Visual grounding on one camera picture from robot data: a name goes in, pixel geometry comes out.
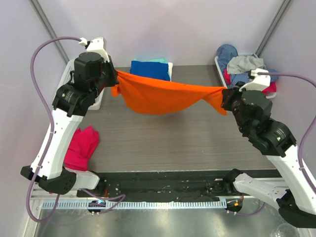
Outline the orange t-shirt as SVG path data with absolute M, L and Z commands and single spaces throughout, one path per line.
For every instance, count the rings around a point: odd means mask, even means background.
M 200 100 L 206 101 L 219 114 L 224 87 L 191 85 L 136 76 L 118 71 L 119 84 L 111 88 L 112 96 L 121 95 L 130 110 L 146 115 L 164 115 L 182 111 Z

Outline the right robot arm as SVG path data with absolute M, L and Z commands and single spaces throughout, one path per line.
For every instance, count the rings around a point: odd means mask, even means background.
M 251 195 L 274 207 L 289 224 L 314 229 L 316 193 L 305 178 L 308 170 L 298 157 L 293 134 L 271 118 L 272 102 L 256 90 L 224 89 L 222 94 L 221 107 L 233 113 L 242 136 L 267 157 L 287 184 L 287 188 L 269 185 L 233 169 L 223 178 L 225 193 Z

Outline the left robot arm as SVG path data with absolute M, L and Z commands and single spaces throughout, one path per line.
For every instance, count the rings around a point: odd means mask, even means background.
M 88 189 L 100 197 L 105 184 L 94 171 L 79 171 L 64 166 L 71 139 L 88 108 L 105 87 L 118 85 L 111 58 L 86 52 L 74 60 L 71 80 L 58 88 L 50 112 L 50 126 L 37 158 L 21 169 L 21 175 L 38 183 L 43 190 L 64 195 L 71 190 Z

